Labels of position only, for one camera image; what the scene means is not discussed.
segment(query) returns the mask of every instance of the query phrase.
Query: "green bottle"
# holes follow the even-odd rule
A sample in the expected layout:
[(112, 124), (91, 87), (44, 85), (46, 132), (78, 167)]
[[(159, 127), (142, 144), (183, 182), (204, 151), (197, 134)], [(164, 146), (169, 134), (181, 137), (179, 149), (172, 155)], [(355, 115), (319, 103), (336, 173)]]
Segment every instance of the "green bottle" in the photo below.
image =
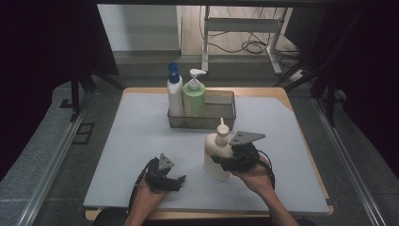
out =
[(205, 71), (191, 69), (192, 79), (183, 86), (184, 115), (186, 117), (203, 117), (205, 108), (205, 86), (197, 79)]

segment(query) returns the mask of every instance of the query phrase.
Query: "bottle label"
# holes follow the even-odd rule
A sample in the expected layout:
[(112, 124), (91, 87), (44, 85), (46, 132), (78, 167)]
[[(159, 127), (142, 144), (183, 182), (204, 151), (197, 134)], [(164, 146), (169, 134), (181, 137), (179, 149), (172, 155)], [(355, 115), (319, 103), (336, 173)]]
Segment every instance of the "bottle label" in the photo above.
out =
[(206, 155), (211, 156), (211, 152), (209, 150), (204, 149), (203, 151), (205, 152)]

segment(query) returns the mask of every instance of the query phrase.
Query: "pump bottle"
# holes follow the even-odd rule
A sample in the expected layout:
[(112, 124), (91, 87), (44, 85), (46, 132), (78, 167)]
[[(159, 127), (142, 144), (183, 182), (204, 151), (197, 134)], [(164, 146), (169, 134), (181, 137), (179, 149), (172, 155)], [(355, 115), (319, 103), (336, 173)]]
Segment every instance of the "pump bottle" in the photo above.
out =
[(205, 108), (205, 86), (197, 79), (205, 71), (191, 69), (192, 79), (183, 86), (184, 115), (186, 117), (202, 117)]
[(172, 117), (182, 117), (184, 115), (183, 108), (183, 79), (179, 75), (178, 64), (175, 62), (168, 64), (169, 80), (168, 80), (168, 101), (169, 115)]
[(220, 164), (212, 160), (211, 155), (223, 158), (232, 157), (232, 149), (229, 144), (229, 126), (224, 124), (223, 118), (217, 126), (217, 133), (208, 135), (205, 139), (203, 167), (207, 173), (219, 181), (227, 181), (231, 175), (229, 171), (224, 171)]

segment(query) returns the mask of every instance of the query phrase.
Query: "wrist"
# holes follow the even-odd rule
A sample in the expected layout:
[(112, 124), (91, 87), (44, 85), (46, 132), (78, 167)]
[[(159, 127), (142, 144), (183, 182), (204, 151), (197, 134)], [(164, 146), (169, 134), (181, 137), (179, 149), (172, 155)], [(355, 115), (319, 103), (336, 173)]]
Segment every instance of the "wrist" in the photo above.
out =
[(275, 201), (279, 201), (277, 194), (274, 189), (264, 189), (261, 190), (258, 195), (262, 198), (262, 200), (266, 203), (267, 206), (273, 204)]
[(132, 211), (126, 219), (125, 226), (141, 226), (148, 214), (142, 211)]

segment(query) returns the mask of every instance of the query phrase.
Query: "blue cap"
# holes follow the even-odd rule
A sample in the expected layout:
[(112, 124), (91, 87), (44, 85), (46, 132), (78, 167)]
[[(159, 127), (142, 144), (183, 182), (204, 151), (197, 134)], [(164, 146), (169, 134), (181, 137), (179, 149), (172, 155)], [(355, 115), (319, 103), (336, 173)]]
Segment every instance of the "blue cap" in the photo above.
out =
[(179, 65), (175, 62), (171, 62), (168, 65), (168, 69), (169, 69), (169, 82), (178, 83), (180, 81)]

